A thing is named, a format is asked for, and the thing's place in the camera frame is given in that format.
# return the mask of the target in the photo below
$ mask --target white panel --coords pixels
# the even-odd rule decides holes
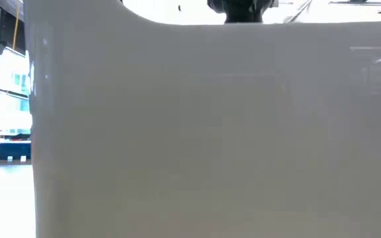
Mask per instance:
[[[38,238],[381,237],[381,22],[26,28]]]

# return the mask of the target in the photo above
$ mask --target window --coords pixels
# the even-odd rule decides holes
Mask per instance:
[[[29,134],[29,81],[24,57],[4,50],[0,55],[0,135]]]
[[[0,135],[30,133],[29,101],[0,92]]]

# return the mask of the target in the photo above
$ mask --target blue crate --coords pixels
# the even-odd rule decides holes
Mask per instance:
[[[12,156],[13,160],[20,160],[22,156],[30,159],[30,151],[30,141],[0,142],[0,160],[8,160],[8,156]]]

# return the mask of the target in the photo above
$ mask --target floor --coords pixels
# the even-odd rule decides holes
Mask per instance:
[[[32,165],[0,165],[0,238],[35,238]]]

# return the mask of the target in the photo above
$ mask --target black object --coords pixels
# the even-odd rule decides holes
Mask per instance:
[[[0,160],[8,160],[8,156],[12,156],[13,160],[20,160],[22,156],[26,159],[31,158],[30,142],[5,142],[0,143]]]
[[[30,134],[17,134],[15,136],[5,136],[5,139],[27,141],[30,140]]]
[[[225,23],[262,22],[273,0],[207,0],[207,4],[216,13],[226,14]]]

